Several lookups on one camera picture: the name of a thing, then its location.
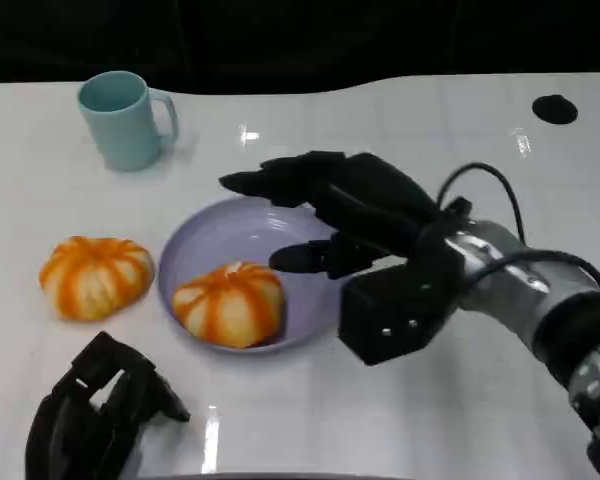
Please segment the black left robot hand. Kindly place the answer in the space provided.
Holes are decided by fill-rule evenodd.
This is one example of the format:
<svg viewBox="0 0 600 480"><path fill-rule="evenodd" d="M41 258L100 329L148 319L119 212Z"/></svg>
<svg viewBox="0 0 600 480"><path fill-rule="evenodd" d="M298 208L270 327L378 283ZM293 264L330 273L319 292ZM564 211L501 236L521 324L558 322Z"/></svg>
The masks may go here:
<svg viewBox="0 0 600 480"><path fill-rule="evenodd" d="M101 331L42 399L26 442L25 477L117 479L141 428L158 414L191 418L148 358Z"/></svg>

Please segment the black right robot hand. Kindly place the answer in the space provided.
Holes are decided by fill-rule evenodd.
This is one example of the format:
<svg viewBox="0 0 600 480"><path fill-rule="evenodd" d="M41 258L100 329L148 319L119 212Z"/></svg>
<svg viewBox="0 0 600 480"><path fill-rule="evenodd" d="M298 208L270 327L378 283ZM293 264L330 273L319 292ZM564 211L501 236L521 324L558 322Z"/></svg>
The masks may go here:
<svg viewBox="0 0 600 480"><path fill-rule="evenodd" d="M324 272L337 279L387 256L406 258L440 214L411 177L371 153L310 151L267 160L254 171L224 175L219 182L279 207L308 204L317 219L333 228L327 240L271 254L270 268L286 273Z"/></svg>

